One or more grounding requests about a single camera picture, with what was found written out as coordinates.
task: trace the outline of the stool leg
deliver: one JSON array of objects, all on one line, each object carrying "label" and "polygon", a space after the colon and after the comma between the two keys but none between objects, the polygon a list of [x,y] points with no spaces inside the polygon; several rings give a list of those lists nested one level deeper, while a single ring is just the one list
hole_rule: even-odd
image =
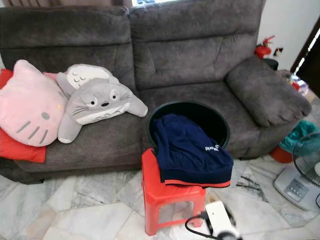
[{"label": "stool leg", "polygon": [[145,203],[144,207],[145,207],[145,219],[144,219],[145,232],[149,236],[153,236],[157,234],[160,208],[155,205],[150,205],[147,202]]},{"label": "stool leg", "polygon": [[[203,199],[197,199],[197,201],[193,202],[193,215],[200,214],[205,209],[205,198]],[[198,228],[202,225],[203,220],[200,218],[197,218],[192,221],[192,224],[194,227]]]}]

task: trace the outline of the sofa backrest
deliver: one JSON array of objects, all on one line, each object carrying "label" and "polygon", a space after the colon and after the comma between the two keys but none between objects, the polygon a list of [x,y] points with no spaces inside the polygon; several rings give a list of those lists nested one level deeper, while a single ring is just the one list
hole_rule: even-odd
[{"label": "sofa backrest", "polygon": [[137,89],[223,80],[254,54],[263,2],[181,0],[133,9]]},{"label": "sofa backrest", "polygon": [[19,59],[51,73],[73,64],[98,65],[135,90],[130,21],[122,7],[4,7],[0,29],[8,69]]}]

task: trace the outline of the fan base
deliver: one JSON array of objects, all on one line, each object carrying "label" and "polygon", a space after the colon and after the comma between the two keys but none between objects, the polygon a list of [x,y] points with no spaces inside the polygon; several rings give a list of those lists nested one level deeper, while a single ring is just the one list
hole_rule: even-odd
[{"label": "fan base", "polygon": [[297,207],[306,211],[320,212],[316,203],[320,187],[302,177],[293,164],[288,165],[280,173],[273,186]]}]

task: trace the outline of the red cushion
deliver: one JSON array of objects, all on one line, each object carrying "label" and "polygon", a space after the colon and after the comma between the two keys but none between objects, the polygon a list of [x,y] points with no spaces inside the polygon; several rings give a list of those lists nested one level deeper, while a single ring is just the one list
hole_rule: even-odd
[{"label": "red cushion", "polygon": [[[0,89],[7,84],[12,76],[12,71],[8,69],[1,69]],[[0,157],[13,160],[30,161],[34,163],[44,163],[46,160],[46,147],[25,145],[11,138],[0,128]]]}]

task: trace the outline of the gray fabric sofa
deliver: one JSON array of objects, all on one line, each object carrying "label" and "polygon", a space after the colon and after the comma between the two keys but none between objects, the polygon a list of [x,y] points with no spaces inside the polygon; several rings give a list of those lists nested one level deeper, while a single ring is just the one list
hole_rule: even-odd
[{"label": "gray fabric sofa", "polygon": [[22,183],[141,167],[147,123],[158,106],[197,101],[230,127],[235,158],[271,151],[311,106],[253,55],[264,0],[188,0],[133,8],[1,8],[0,52],[12,69],[26,59],[43,72],[78,63],[109,69],[149,108],[82,128],[71,144],[47,147],[45,163],[0,159]]}]

